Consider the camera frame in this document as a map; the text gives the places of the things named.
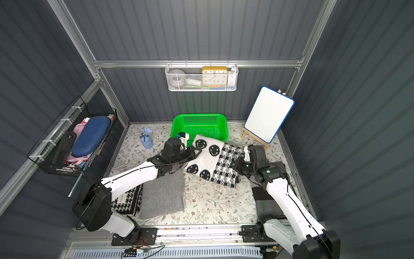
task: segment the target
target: alarm clock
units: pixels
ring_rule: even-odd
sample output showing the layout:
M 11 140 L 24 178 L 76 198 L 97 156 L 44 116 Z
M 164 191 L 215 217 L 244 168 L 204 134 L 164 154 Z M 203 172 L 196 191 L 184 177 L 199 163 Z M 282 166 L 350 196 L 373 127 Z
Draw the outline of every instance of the alarm clock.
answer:
M 227 85 L 226 66 L 204 66 L 201 69 L 202 84 L 210 88 L 223 88 Z

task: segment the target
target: blue pencil case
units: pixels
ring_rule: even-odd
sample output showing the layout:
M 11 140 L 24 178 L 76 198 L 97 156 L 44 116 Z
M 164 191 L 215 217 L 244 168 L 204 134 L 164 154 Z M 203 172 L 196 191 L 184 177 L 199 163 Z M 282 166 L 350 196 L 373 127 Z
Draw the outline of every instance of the blue pencil case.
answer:
M 106 116 L 90 118 L 72 147 L 72 156 L 83 157 L 92 153 L 99 146 L 110 126 L 111 119 Z

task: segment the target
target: black and white cushion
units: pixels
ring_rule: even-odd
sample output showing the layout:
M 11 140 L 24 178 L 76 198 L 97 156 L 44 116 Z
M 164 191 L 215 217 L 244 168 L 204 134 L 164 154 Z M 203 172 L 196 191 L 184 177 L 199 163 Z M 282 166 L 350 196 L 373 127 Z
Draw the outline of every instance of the black and white cushion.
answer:
M 243 155 L 243 149 L 201 135 L 195 137 L 193 145 L 201 148 L 202 152 L 184 170 L 207 181 L 235 188 L 239 182 L 238 173 L 230 168 L 230 164 Z
M 112 209 L 119 214 L 136 216 L 140 211 L 142 184 L 125 192 L 112 202 Z

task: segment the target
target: floral surface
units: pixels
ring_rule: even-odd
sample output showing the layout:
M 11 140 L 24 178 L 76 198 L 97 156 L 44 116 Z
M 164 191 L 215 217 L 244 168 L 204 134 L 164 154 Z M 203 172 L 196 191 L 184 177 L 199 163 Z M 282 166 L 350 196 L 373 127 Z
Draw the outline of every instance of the floral surface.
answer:
M 229 139 L 226 143 L 243 148 L 246 145 L 260 145 L 251 136 L 241 138 L 244 123 L 228 123 Z M 171 123 L 131 124 L 118 153 L 111 175 L 119 174 L 143 163 L 147 158 L 158 154 L 171 133 Z M 145 149 L 140 140 L 144 128 L 152 130 L 152 149 Z M 290 169 L 277 136 L 266 150 L 269 161 L 282 161 L 286 165 L 292 186 L 297 188 L 291 177 Z M 256 204 L 250 181 L 240 176 L 240 183 L 230 188 L 206 181 L 197 175 L 183 173 L 184 211 L 161 215 L 149 219 L 135 218 L 140 225 L 197 225 L 197 224 L 233 224 L 256 222 Z

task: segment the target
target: whiteboard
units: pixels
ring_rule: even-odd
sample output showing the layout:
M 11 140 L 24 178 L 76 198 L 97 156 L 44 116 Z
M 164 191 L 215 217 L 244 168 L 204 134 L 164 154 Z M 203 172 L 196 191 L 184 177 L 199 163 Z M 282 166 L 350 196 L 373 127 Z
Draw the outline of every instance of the whiteboard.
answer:
M 266 143 L 270 143 L 286 119 L 295 101 L 263 86 L 244 127 Z

